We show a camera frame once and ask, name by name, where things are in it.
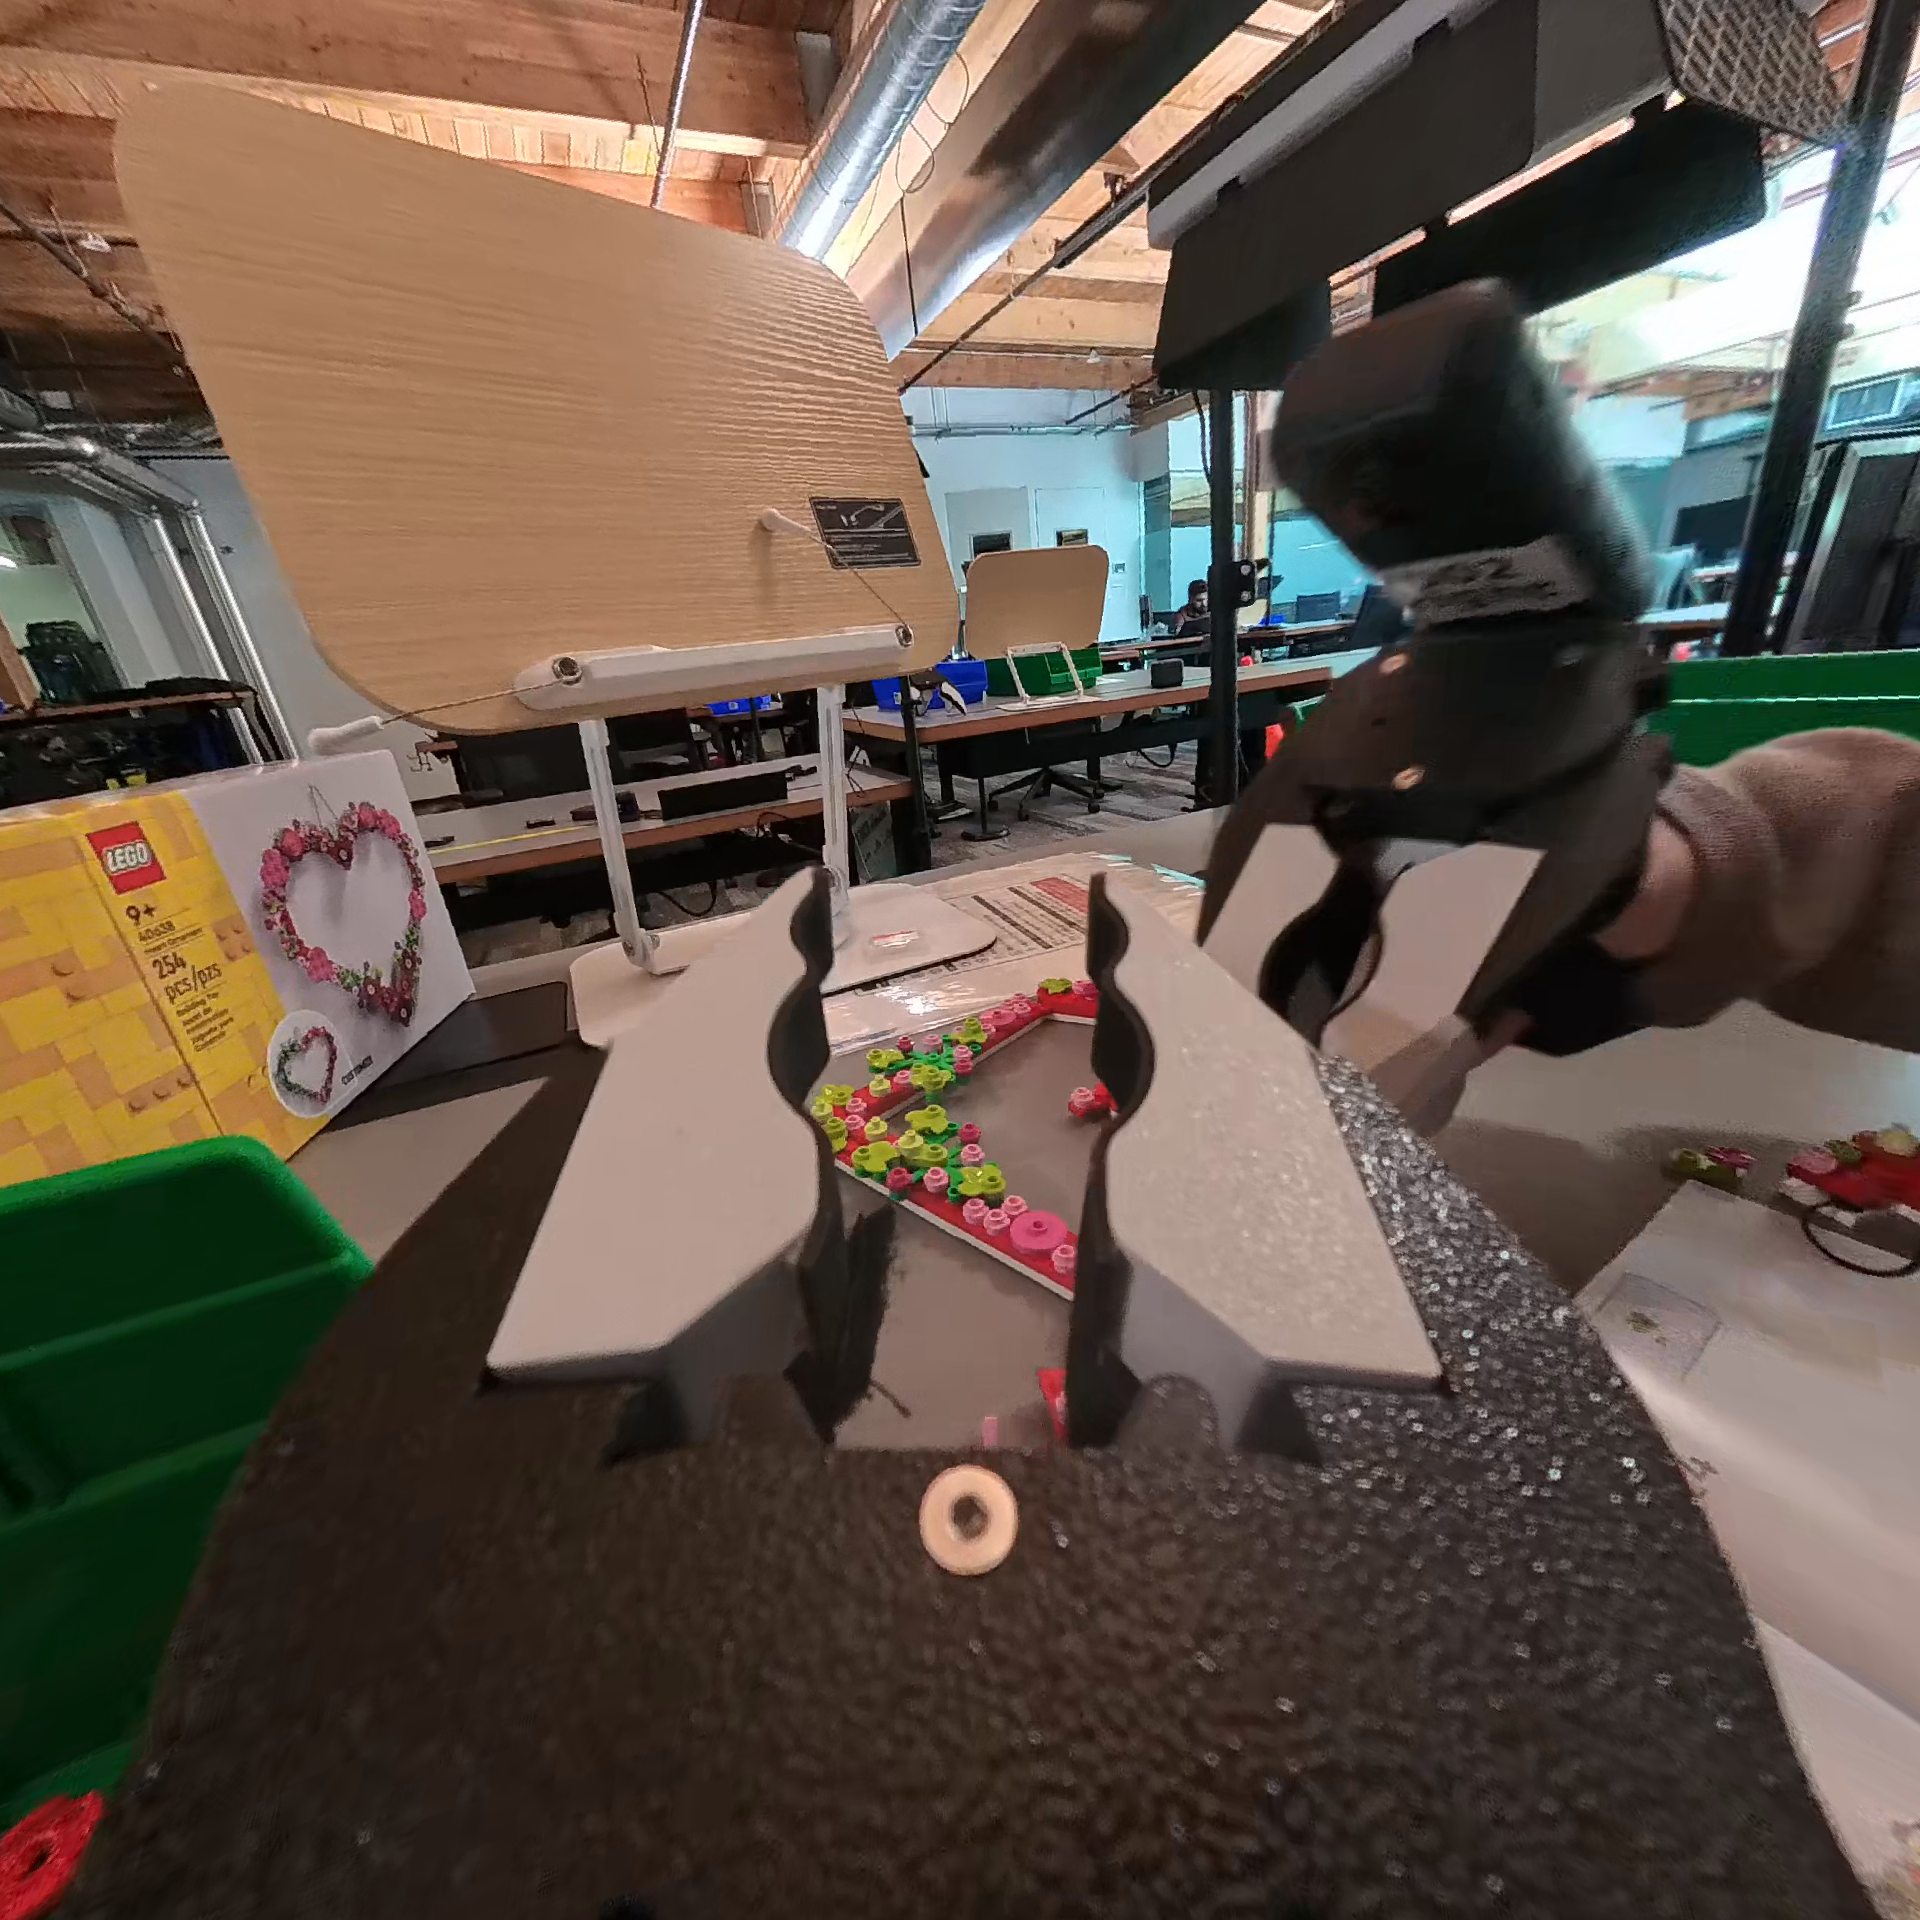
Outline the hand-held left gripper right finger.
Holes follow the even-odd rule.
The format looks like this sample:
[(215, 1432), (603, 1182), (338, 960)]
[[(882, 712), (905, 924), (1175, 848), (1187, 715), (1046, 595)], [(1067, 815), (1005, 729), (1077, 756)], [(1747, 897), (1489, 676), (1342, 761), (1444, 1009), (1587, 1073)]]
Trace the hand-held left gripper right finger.
[(1077, 1224), (1067, 1445), (1115, 1444), (1159, 1380), (1195, 1385), (1220, 1444), (1255, 1453), (1315, 1451), (1308, 1388), (1441, 1393), (1311, 1043), (1106, 875), (1085, 962), (1115, 1116)]

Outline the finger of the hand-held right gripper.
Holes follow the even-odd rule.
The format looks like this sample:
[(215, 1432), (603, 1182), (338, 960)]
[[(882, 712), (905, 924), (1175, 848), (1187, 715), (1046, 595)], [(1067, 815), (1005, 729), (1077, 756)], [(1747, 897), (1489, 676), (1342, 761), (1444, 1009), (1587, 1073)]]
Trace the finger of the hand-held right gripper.
[(1365, 999), (1383, 958), (1382, 840), (1337, 848), (1311, 825), (1265, 825), (1202, 949), (1317, 1049), (1385, 1049)]
[(1533, 848), (1481, 841), (1409, 866), (1322, 1032), (1320, 1051), (1359, 1068), (1418, 1136), (1452, 1120), (1488, 1054), (1470, 988), (1539, 862)]

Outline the short red lego segment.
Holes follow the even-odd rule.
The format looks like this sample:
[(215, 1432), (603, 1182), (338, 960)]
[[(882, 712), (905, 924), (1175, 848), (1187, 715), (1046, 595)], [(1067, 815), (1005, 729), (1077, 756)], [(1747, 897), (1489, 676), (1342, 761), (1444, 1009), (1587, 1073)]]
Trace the short red lego segment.
[(985, 1451), (1046, 1451), (1067, 1440), (1065, 1368), (1039, 1365), (1016, 1382), (1003, 1404), (975, 1426), (974, 1444)]

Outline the large lego heart assembly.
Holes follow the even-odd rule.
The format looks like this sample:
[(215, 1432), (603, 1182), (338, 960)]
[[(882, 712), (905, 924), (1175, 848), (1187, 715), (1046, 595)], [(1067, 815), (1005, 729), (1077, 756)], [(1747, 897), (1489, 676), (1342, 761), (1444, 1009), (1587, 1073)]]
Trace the large lego heart assembly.
[(831, 1164), (888, 1204), (1021, 1273), (1060, 1300), (1077, 1278), (1077, 1229), (1031, 1202), (993, 1153), (993, 1141), (953, 1102), (983, 1066), (1046, 1026), (1092, 1027), (1099, 1007), (1087, 977), (1046, 976), (1038, 986), (962, 1016), (907, 1029), (855, 1056), (860, 1077), (829, 1077), (803, 1100)]

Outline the person's right forearm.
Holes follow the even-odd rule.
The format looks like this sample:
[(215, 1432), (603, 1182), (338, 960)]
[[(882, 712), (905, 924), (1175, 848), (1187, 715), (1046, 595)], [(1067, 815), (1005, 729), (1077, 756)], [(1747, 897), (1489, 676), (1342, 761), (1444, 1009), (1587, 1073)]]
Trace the person's right forearm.
[(1917, 1049), (1917, 744), (1791, 731), (1678, 765), (1637, 887), (1593, 935), (1639, 1026), (1747, 999), (1840, 1039)]

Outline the lego instruction booklet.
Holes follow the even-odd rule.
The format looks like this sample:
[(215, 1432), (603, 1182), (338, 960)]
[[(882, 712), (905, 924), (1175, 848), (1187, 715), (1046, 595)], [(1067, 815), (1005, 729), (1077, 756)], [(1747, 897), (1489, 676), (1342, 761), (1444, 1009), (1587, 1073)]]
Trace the lego instruction booklet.
[(1915, 1276), (1687, 1182), (1576, 1302), (1691, 1479), (1867, 1898), (1915, 1915)]

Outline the red round lego piece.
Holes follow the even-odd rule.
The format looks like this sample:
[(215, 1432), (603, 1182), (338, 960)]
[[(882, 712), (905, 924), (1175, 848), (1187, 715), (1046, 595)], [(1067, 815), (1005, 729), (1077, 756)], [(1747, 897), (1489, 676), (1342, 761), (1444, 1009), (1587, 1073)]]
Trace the red round lego piece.
[(106, 1811), (99, 1789), (41, 1800), (2, 1835), (2, 1917), (49, 1915), (73, 1883)]

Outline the background office desk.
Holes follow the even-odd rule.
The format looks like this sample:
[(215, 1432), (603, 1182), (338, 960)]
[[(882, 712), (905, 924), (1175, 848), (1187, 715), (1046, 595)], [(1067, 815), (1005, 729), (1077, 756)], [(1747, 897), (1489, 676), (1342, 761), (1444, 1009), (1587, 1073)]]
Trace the background office desk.
[(943, 702), (924, 715), (910, 715), (905, 705), (852, 707), (842, 715), (842, 729), (850, 744), (878, 752), (885, 761), (898, 761), (907, 773), (917, 773), (922, 757), (931, 757), (940, 791), (950, 803), (950, 790), (958, 782), (974, 785), (968, 837), (987, 840), (1002, 834), (997, 808), (1017, 803), (1002, 798), (987, 825), (980, 825), (974, 750), (987, 736), (1046, 728), (1065, 722), (1098, 722), (1102, 728), (1102, 764), (1149, 750), (1177, 750), (1207, 742), (1210, 676), (1198, 665), (1175, 665), (1165, 683), (1153, 680), (1152, 670), (1128, 670), (1106, 676), (1087, 697), (1019, 703), (1011, 693), (989, 692), (974, 707), (951, 707)]

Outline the printed paper sheet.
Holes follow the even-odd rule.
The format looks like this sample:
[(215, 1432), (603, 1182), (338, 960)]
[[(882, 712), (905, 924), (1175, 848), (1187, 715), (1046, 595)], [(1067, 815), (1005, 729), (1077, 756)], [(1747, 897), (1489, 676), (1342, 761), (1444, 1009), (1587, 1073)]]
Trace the printed paper sheet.
[(831, 1051), (862, 1049), (901, 1033), (953, 1032), (963, 1017), (1034, 992), (1044, 980), (1084, 980), (1092, 881), (1152, 903), (1177, 932), (1193, 934), (1202, 880), (1184, 868), (1096, 852), (1090, 846), (1008, 868), (950, 869), (924, 893), (951, 905), (989, 941), (971, 954), (901, 971), (824, 998)]

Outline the black office chair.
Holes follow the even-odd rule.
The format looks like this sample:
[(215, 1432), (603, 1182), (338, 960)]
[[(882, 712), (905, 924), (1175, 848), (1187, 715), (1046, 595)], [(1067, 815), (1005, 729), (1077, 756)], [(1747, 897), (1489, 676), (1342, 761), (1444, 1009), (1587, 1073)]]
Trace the black office chair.
[(1031, 801), (1053, 790), (1077, 798), (1087, 814), (1099, 812), (1117, 790), (1102, 776), (1099, 764), (1098, 722), (989, 733), (971, 750), (977, 825), (985, 829), (996, 803), (1005, 798), (1017, 803), (1016, 815), (1028, 819)]

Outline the black metal pole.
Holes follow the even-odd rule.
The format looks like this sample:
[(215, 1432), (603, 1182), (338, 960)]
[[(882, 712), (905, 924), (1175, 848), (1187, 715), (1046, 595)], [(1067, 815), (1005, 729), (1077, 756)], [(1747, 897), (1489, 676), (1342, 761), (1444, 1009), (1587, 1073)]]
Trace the black metal pole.
[(1788, 542), (1905, 93), (1915, 35), (1913, 1), (1873, 3), (1863, 28), (1849, 118), (1836, 146), (1745, 515), (1740, 568), (1721, 622), (1719, 654), (1726, 660), (1756, 655), (1768, 643)]
[(1237, 587), (1235, 540), (1235, 391), (1207, 393), (1207, 483), (1210, 483), (1210, 693), (1207, 693), (1207, 791), (1210, 803), (1228, 809), (1237, 800)]

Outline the green storage bin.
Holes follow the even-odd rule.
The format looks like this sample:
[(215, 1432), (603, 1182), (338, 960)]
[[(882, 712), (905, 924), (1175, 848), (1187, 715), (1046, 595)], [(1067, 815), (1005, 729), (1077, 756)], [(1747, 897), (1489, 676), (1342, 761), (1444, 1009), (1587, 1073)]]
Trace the green storage bin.
[(2, 1196), (2, 1802), (108, 1792), (221, 1499), (373, 1262), (265, 1148)]
[(1863, 728), (1917, 738), (1917, 649), (1756, 654), (1672, 664), (1644, 722), (1675, 761), (1714, 765), (1789, 733)]

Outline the small wooden book stand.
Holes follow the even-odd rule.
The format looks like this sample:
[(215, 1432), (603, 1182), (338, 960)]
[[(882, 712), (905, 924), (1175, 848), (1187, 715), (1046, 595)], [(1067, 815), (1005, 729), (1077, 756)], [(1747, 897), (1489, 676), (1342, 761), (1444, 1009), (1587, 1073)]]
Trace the small wooden book stand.
[(1110, 556), (1096, 542), (997, 549), (966, 574), (963, 646), (1005, 661), (1021, 705), (1085, 699), (1098, 680)]

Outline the black overhead light panel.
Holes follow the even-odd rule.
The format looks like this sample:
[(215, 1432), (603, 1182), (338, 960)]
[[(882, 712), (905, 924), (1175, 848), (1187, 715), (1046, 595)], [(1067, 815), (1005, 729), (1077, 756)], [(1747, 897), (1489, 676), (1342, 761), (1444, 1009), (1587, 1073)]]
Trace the black overhead light panel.
[(1763, 210), (1794, 3), (1350, 3), (1148, 199), (1165, 389), (1273, 391), (1337, 328), (1499, 280), (1524, 313)]

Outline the silver ventilation duct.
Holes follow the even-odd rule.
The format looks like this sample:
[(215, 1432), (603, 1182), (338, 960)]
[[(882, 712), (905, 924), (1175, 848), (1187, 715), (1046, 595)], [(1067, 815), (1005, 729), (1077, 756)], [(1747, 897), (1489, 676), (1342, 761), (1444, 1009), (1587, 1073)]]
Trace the silver ventilation duct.
[(826, 257), (982, 9), (982, 1), (876, 3), (780, 204), (780, 245)]

